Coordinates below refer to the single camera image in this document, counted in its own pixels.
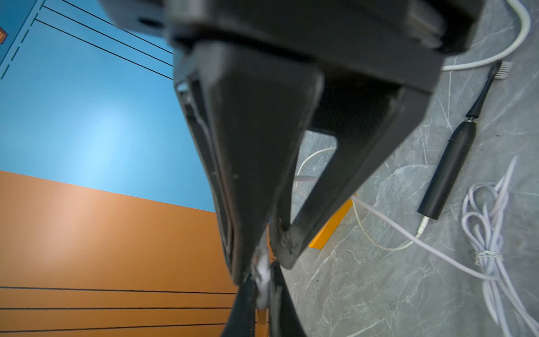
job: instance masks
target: orange wall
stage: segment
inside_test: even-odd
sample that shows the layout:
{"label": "orange wall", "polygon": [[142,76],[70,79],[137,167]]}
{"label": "orange wall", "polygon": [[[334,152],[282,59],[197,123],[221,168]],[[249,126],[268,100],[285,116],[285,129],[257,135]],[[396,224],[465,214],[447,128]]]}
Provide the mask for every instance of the orange wall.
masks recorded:
{"label": "orange wall", "polygon": [[0,171],[0,332],[218,336],[235,293],[214,213]]}

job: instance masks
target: toothbrush bristles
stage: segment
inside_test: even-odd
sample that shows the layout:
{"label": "toothbrush bristles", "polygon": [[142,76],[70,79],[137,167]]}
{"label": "toothbrush bristles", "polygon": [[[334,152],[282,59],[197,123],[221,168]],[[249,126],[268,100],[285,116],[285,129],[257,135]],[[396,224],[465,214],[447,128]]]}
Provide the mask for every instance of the toothbrush bristles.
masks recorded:
{"label": "toothbrush bristles", "polygon": [[512,67],[513,62],[503,61],[502,65],[500,66],[500,69],[498,70],[494,78],[497,80],[505,80],[509,76],[509,72],[511,71]]}

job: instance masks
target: blue panel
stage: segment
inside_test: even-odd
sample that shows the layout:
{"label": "blue panel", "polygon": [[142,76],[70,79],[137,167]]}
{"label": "blue panel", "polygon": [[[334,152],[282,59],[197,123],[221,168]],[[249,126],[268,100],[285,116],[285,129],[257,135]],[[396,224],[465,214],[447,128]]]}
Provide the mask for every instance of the blue panel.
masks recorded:
{"label": "blue panel", "polygon": [[[45,5],[171,61],[61,2]],[[45,7],[38,20],[52,27],[34,22],[0,81],[0,170],[214,211],[172,81],[55,27],[166,76],[172,68]]]}
{"label": "blue panel", "polygon": [[8,33],[4,43],[0,44],[0,62],[7,54],[35,3],[36,0],[0,0],[0,27]]}
{"label": "blue panel", "polygon": [[[99,3],[96,2],[96,1],[87,1],[87,0],[60,0],[60,1],[64,2],[65,4],[70,4],[71,7],[76,6],[76,7],[80,8],[82,11],[88,11],[88,12],[92,13],[93,15],[96,15],[96,16],[110,22],[109,18],[107,17],[105,12],[103,12],[103,9],[99,5]],[[132,33],[134,35],[137,35],[137,36],[143,38],[146,41],[149,41],[149,42],[151,42],[153,44],[158,45],[159,47],[161,47],[163,49],[166,49],[166,50],[168,50],[170,52],[172,51],[172,48],[162,38],[158,38],[158,37],[154,37],[154,36],[150,36],[150,35],[145,35],[145,34],[141,34],[141,33],[135,33],[135,32],[132,32]]]}

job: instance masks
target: white cord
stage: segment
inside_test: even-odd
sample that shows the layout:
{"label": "white cord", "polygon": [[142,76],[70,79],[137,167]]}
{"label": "white cord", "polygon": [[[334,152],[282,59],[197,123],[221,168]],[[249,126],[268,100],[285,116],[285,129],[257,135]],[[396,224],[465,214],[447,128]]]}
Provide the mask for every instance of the white cord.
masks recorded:
{"label": "white cord", "polygon": [[[296,188],[298,189],[299,194],[301,194],[303,197],[307,198],[307,196],[305,194],[303,194],[303,192],[300,190],[298,182],[316,182],[318,178],[315,177],[315,176],[300,175],[301,170],[304,168],[305,164],[307,164],[307,162],[309,160],[311,160],[312,158],[314,158],[315,156],[317,156],[317,155],[319,155],[321,153],[324,153],[324,152],[333,151],[335,149],[336,149],[335,147],[328,147],[326,149],[321,149],[321,150],[315,151],[310,156],[305,158],[305,160],[303,160],[303,162],[301,162],[300,167],[298,169],[298,175],[296,175],[294,177],[294,184],[295,184]],[[367,236],[367,239],[369,239],[369,241],[371,241],[373,245],[377,246],[380,249],[387,250],[387,251],[398,251],[398,250],[406,249],[406,248],[410,247],[413,244],[413,241],[407,241],[407,242],[403,243],[402,245],[400,245],[399,247],[396,247],[396,248],[388,248],[388,247],[384,247],[384,246],[379,245],[378,243],[376,243],[370,237],[370,235],[367,233],[365,227],[363,227],[363,224],[361,223],[360,217],[357,214],[356,204],[352,203],[352,206],[354,207],[354,213],[356,215],[357,223],[360,225],[361,230],[363,230],[363,233],[365,233],[365,235]],[[429,218],[426,217],[426,216],[423,217],[423,220],[421,221],[421,224],[420,224],[420,226],[419,226],[419,228],[417,230],[416,238],[419,238],[421,236],[421,234],[423,234],[423,231],[427,227],[428,222],[429,222]]]}
{"label": "white cord", "polygon": [[[365,236],[367,236],[367,239],[369,239],[369,241],[371,241],[371,243],[373,245],[375,245],[378,248],[383,249],[383,250],[387,250],[387,251],[390,251],[390,252],[395,252],[395,251],[406,249],[406,248],[410,247],[413,244],[412,240],[408,240],[407,242],[403,243],[402,245],[400,245],[399,247],[396,247],[396,248],[388,248],[388,247],[384,247],[384,246],[379,245],[376,241],[373,240],[373,238],[370,237],[369,233],[367,233],[367,231],[365,230],[365,227],[363,227],[363,224],[361,223],[361,220],[360,220],[360,216],[357,213],[356,204],[352,203],[352,206],[354,207],[354,214],[356,215],[357,224],[360,226],[363,233],[365,233]],[[423,217],[423,220],[421,220],[421,224],[419,226],[419,229],[417,230],[416,238],[419,238],[421,236],[421,234],[423,234],[423,231],[427,227],[427,223],[429,222],[429,219],[430,218],[427,217],[427,216]]]}
{"label": "white cord", "polygon": [[490,64],[492,62],[496,62],[498,60],[503,59],[507,55],[514,52],[521,44],[524,42],[524,39],[526,39],[526,36],[530,32],[531,27],[531,18],[530,14],[526,10],[526,8],[520,3],[519,0],[506,0],[507,4],[511,6],[511,8],[515,11],[515,13],[519,16],[520,20],[520,32],[519,35],[516,37],[516,39],[511,43],[509,47],[507,47],[504,51],[491,56],[489,58],[470,62],[470,63],[463,63],[463,64],[455,64],[455,65],[447,65],[442,67],[442,71],[454,71],[454,70],[464,70],[464,69],[471,69],[471,68],[477,68],[480,66],[484,66],[487,64]]}
{"label": "white cord", "polygon": [[[476,263],[480,266],[482,271],[481,273],[458,263],[449,256],[417,239],[408,233],[404,228],[399,226],[396,222],[373,208],[371,205],[359,200],[356,196],[351,196],[351,199],[372,212],[374,215],[389,223],[414,243],[441,257],[458,269],[482,279],[482,289],[483,296],[485,297],[485,304],[494,322],[501,327],[505,337],[511,336],[511,333],[509,331],[505,311],[503,309],[500,290],[513,305],[514,311],[517,314],[517,320],[524,321],[534,336],[539,337],[539,323],[537,323],[537,321],[526,312],[522,301],[517,295],[515,288],[509,279],[509,275],[507,274],[503,264],[503,257],[500,253],[503,244],[503,238],[501,236],[503,211],[509,201],[509,193],[507,188],[515,168],[515,163],[516,157],[511,160],[507,172],[497,184],[480,183],[472,185],[462,203],[463,216],[461,225],[464,232],[468,236],[470,243],[475,249]],[[475,202],[474,193],[481,189],[488,190],[495,198],[494,206],[490,211],[488,210],[486,203],[479,208]],[[473,227],[473,234],[469,228],[469,220],[471,218],[478,219],[479,224],[481,225],[480,227],[479,224],[476,224]]]}
{"label": "white cord", "polygon": [[294,185],[295,185],[296,188],[298,189],[299,194],[301,194],[304,198],[306,198],[307,196],[306,196],[305,194],[303,194],[303,192],[300,190],[300,186],[298,185],[298,181],[307,181],[307,180],[299,180],[299,179],[298,179],[298,177],[302,177],[302,176],[300,175],[301,170],[303,169],[303,167],[305,166],[305,164],[306,164],[309,160],[311,160],[312,158],[314,158],[315,156],[317,156],[317,155],[319,155],[319,154],[321,154],[321,153],[324,153],[324,152],[333,151],[333,150],[335,150],[335,149],[336,149],[336,147],[328,147],[328,148],[326,148],[326,149],[318,150],[318,151],[312,153],[312,155],[310,155],[310,156],[308,156],[307,158],[305,158],[305,160],[301,163],[300,168],[298,169],[298,175],[296,175],[296,176],[294,177],[294,180],[295,180],[295,181],[294,181]]}
{"label": "white cord", "polygon": [[258,309],[267,309],[270,301],[270,249],[267,244],[267,235],[260,238],[257,248],[254,251],[253,262],[254,282],[257,285],[256,304]]}

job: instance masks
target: marble floor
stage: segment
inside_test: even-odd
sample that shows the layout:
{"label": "marble floor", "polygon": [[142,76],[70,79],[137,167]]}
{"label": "marble floor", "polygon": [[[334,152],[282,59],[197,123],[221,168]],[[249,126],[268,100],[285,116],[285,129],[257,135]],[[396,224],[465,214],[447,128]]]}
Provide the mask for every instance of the marble floor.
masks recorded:
{"label": "marble floor", "polygon": [[[519,21],[507,4],[486,2],[471,50],[448,59],[448,64],[494,55],[518,34]],[[472,247],[460,227],[464,193],[475,182],[498,180],[518,154],[502,253],[526,308],[539,318],[539,24],[535,19],[539,2],[524,0],[523,4],[532,17],[530,35],[507,58],[514,62],[509,78],[493,84],[475,143],[445,210],[422,239],[476,268]],[[421,220],[416,210],[430,177],[487,72],[488,67],[482,67],[443,73],[425,120],[359,188],[360,199],[415,232]],[[309,133],[300,162],[334,144],[327,136]],[[319,174],[330,156],[320,155],[303,173]],[[302,201],[295,192],[293,212]],[[405,241],[380,219],[359,210],[366,229],[379,243],[398,246]],[[486,310],[480,280],[415,245],[400,252],[374,247],[352,211],[322,250],[308,248],[285,277],[303,327],[312,337],[501,336]],[[508,313],[512,322],[513,314]]]}

